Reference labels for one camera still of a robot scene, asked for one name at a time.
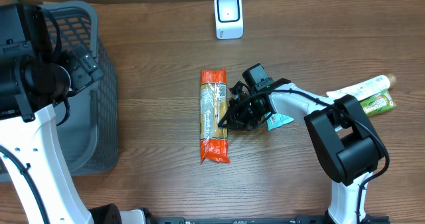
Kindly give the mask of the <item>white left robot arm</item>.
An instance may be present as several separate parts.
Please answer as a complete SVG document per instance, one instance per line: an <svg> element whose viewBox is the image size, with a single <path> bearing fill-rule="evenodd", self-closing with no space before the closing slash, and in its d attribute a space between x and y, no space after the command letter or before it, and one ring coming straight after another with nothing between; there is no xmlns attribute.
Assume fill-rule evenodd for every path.
<svg viewBox="0 0 425 224"><path fill-rule="evenodd" d="M87 208L70 174L116 165L116 104L112 67L83 45L1 61L1 159L30 223L145 222L140 209Z"/></svg>

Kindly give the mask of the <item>green snack packet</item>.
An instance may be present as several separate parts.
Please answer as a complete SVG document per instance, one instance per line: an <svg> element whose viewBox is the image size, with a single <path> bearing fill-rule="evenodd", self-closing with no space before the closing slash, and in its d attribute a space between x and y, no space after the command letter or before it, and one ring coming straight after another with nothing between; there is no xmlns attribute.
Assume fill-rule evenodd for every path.
<svg viewBox="0 0 425 224"><path fill-rule="evenodd" d="M396 102L388 90L383 90L363 100L360 105L367 116L374 116L394 109Z"/></svg>

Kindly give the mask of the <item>orange noodle package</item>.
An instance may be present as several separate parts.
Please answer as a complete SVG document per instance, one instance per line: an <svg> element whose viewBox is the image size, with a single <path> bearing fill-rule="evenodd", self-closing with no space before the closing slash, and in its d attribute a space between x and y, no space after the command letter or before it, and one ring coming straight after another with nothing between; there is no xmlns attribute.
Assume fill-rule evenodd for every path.
<svg viewBox="0 0 425 224"><path fill-rule="evenodd" d="M200 154L208 159L230 163L228 133L218 123L227 111L226 69L202 70L200 80Z"/></svg>

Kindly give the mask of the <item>white tube with gold cap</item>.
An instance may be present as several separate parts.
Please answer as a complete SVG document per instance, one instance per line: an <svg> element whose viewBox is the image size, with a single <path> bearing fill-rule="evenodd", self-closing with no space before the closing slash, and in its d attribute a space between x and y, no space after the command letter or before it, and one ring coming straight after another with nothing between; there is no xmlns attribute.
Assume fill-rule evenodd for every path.
<svg viewBox="0 0 425 224"><path fill-rule="evenodd" d="M366 81L347 86L345 88L328 91L326 95L330 98L341 98L345 95L354 96L358 101L367 99L368 97L388 90L397 84L397 79L393 74L382 74Z"/></svg>

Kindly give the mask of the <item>teal tissue packet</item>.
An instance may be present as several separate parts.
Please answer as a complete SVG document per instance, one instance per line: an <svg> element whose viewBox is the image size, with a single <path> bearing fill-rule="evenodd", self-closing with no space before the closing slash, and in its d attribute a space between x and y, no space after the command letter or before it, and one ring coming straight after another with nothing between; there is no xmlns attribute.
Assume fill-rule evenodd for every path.
<svg viewBox="0 0 425 224"><path fill-rule="evenodd" d="M266 123L267 123L267 127L269 131L294 121L294 119L289 116L281 115L281 114L271 114L270 112L267 113L264 117L266 119Z"/></svg>

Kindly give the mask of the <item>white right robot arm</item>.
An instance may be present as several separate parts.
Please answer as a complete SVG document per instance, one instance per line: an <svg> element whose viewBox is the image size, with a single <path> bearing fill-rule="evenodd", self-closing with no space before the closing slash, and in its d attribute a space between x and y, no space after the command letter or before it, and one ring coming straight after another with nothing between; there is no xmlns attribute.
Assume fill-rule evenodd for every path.
<svg viewBox="0 0 425 224"><path fill-rule="evenodd" d="M318 161L332 181L331 204L326 223L370 223L365 213L368 183L389 167L378 171L379 161L389 153L359 101L350 95L326 98L298 88L281 78L266 79L248 89L238 82L230 89L235 97L218 122L229 130L253 130L263 116L282 114L306 126Z"/></svg>

